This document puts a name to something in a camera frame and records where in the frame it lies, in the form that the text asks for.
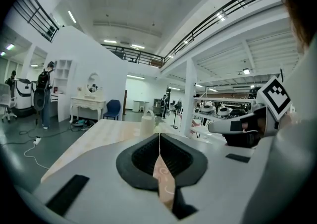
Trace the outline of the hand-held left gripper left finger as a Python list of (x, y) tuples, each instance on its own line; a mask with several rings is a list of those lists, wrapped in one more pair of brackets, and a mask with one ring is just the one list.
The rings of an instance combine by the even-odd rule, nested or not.
[(45, 179), (34, 196), (75, 224), (174, 224), (153, 177), (159, 136), (89, 150)]

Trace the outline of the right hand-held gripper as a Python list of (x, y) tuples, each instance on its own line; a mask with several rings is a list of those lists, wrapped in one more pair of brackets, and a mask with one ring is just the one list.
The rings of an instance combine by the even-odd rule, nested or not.
[(258, 90), (256, 103), (263, 106), (243, 116), (210, 123), (209, 132), (222, 134), (228, 146), (241, 148), (252, 148), (263, 136), (275, 135), (291, 106), (290, 97), (276, 76)]

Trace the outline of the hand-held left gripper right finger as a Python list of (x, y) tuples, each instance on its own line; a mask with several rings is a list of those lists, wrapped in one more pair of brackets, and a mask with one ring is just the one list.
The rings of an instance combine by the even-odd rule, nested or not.
[(264, 170), (264, 141), (255, 149), (209, 144), (173, 134), (161, 134), (160, 141), (173, 140), (181, 148), (204, 154), (208, 166), (200, 180), (182, 187), (174, 201), (183, 202), (182, 219), (160, 213), (161, 224), (241, 224), (248, 202)]

